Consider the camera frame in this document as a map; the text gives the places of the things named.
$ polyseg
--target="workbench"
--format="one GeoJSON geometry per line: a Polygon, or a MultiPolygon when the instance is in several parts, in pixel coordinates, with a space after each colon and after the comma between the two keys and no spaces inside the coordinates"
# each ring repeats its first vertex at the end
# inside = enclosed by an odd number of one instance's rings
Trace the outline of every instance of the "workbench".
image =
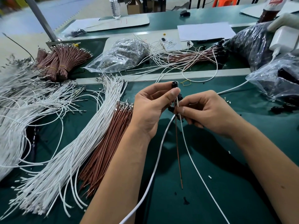
{"type": "MultiPolygon", "coordinates": [[[[189,18],[180,18],[179,11],[149,13],[150,24],[148,26],[88,33],[71,42],[80,41],[80,46],[90,50],[96,57],[103,51],[107,37],[112,36],[112,34],[148,33],[158,30],[173,30],[176,29],[177,25],[182,24],[222,21],[228,21],[231,25],[234,25],[234,30],[240,30],[242,27],[256,22],[256,18],[239,14],[240,9],[245,7],[247,6],[194,9],[190,10],[191,16],[189,18]]],[[[219,75],[222,77],[216,77],[206,83],[192,83],[189,86],[179,84],[181,94],[185,97],[206,90],[221,92],[233,88],[245,81],[248,67],[246,61],[236,55],[230,55],[223,70],[219,71],[219,75]]],[[[205,79],[202,77],[205,75],[208,77],[209,72],[215,71],[215,69],[216,67],[213,64],[198,64],[190,72],[193,72],[194,78],[205,79]]],[[[94,83],[93,77],[96,76],[95,73],[88,73],[79,68],[72,74],[72,79],[81,82],[81,84],[90,82],[91,84],[87,85],[86,88],[98,90],[101,85],[94,83]]],[[[178,75],[168,76],[165,79],[176,79],[179,83],[184,81],[178,75]]],[[[133,102],[138,91],[153,83],[149,78],[143,81],[132,80],[127,86],[123,100],[128,99],[128,101],[133,102]]],[[[231,107],[238,114],[241,114],[245,120],[260,129],[290,159],[299,165],[299,152],[297,150],[299,144],[298,113],[282,113],[279,115],[270,113],[270,108],[278,105],[278,103],[268,101],[250,83],[242,86],[237,91],[223,94],[222,97],[226,97],[226,100],[231,102],[231,107]]],[[[63,119],[65,125],[59,150],[77,137],[96,112],[96,103],[92,99],[77,104],[87,112],[83,114],[68,113],[63,119]]],[[[162,136],[171,117],[172,113],[169,111],[165,111],[161,115],[157,134],[149,144],[139,199],[143,196],[148,185],[157,160],[162,136]]],[[[46,117],[43,121],[47,122],[53,119],[54,116],[46,117]]],[[[231,224],[280,223],[266,194],[233,141],[215,135],[208,130],[187,125],[186,122],[183,122],[183,128],[192,159],[231,224]]],[[[46,161],[51,157],[58,144],[60,133],[60,121],[55,121],[40,128],[36,162],[46,161]]],[[[175,124],[172,123],[165,137],[152,186],[144,203],[137,210],[135,223],[226,223],[189,159],[180,127],[178,128],[178,141],[184,189],[181,189],[176,153],[175,124]]],[[[8,208],[8,201],[15,196],[13,189],[10,188],[16,185],[14,180],[24,175],[21,170],[14,169],[0,183],[2,202],[0,214],[8,208]]],[[[83,201],[89,203],[90,199],[86,200],[83,197],[83,201]]],[[[73,206],[72,209],[68,209],[71,218],[65,215],[62,202],[57,200],[47,218],[33,214],[22,216],[22,211],[16,210],[2,223],[79,223],[84,211],[76,205],[70,189],[67,192],[67,203],[73,206]]]]}

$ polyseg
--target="beige floor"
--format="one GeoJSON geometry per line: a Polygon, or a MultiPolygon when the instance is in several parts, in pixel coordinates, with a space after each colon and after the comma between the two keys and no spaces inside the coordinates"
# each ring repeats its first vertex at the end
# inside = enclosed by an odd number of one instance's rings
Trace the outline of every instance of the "beige floor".
{"type": "MultiPolygon", "coordinates": [[[[174,6],[181,6],[189,0],[167,0],[166,1],[166,9],[172,9],[174,6]]],[[[240,4],[248,4],[251,3],[252,0],[241,0],[240,4]]],[[[191,7],[196,8],[198,0],[192,0],[191,7]]],[[[209,3],[205,6],[211,7],[212,3],[209,3]]],[[[127,15],[126,5],[121,3],[121,15],[127,15]]],[[[104,16],[111,16],[111,9],[109,0],[95,0],[89,6],[84,7],[80,12],[70,18],[68,23],[72,19],[84,19],[84,18],[96,18],[96,17],[104,17],[104,16]]],[[[27,35],[12,35],[12,39],[20,43],[27,49],[34,57],[37,54],[37,47],[43,47],[48,49],[47,45],[45,44],[48,41],[48,37],[45,33],[41,34],[27,34],[27,35]]],[[[28,57],[28,54],[21,49],[19,46],[14,44],[12,41],[5,37],[0,38],[0,66],[5,65],[6,58],[13,53],[17,58],[25,58],[28,57]]]]}

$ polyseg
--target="red label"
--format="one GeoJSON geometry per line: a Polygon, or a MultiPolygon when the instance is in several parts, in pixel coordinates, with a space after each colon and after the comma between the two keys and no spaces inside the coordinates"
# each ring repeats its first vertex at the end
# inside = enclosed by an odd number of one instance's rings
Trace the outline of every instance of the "red label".
{"type": "Polygon", "coordinates": [[[282,2],[283,2],[283,0],[270,0],[269,4],[270,5],[271,4],[278,5],[278,4],[282,3],[282,2]]]}

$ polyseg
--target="water bottle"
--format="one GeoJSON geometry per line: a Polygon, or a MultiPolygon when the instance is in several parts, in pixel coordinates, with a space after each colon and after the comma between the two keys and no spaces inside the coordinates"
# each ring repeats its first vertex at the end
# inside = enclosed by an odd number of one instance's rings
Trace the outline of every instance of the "water bottle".
{"type": "Polygon", "coordinates": [[[121,17],[121,12],[119,8],[119,4],[117,0],[109,0],[110,1],[110,6],[111,6],[111,11],[113,18],[118,19],[121,17]]]}

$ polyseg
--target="person's right hand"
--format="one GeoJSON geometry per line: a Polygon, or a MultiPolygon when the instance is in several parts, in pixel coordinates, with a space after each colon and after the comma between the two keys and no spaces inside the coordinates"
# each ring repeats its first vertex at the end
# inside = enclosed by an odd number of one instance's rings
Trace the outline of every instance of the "person's right hand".
{"type": "Polygon", "coordinates": [[[241,130],[247,122],[238,115],[215,91],[186,96],[178,103],[176,111],[188,124],[206,127],[209,130],[230,137],[241,130]]]}

